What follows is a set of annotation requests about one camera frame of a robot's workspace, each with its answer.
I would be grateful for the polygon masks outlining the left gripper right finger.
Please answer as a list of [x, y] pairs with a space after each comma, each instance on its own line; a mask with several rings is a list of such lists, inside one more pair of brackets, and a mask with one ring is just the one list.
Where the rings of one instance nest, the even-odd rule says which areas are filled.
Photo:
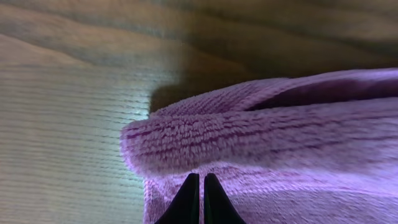
[[233, 207], [214, 173], [205, 177], [204, 222], [205, 224], [246, 224]]

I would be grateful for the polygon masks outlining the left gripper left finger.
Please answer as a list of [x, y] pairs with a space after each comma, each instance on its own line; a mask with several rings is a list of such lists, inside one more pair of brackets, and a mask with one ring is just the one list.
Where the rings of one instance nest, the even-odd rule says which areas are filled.
[[199, 175], [191, 173], [155, 224], [199, 224]]

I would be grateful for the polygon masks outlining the purple microfiber cloth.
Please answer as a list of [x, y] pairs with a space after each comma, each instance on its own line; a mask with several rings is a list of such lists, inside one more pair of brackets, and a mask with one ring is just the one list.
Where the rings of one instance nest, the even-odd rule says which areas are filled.
[[254, 80], [124, 127], [144, 223], [213, 173], [246, 223], [397, 222], [397, 70]]

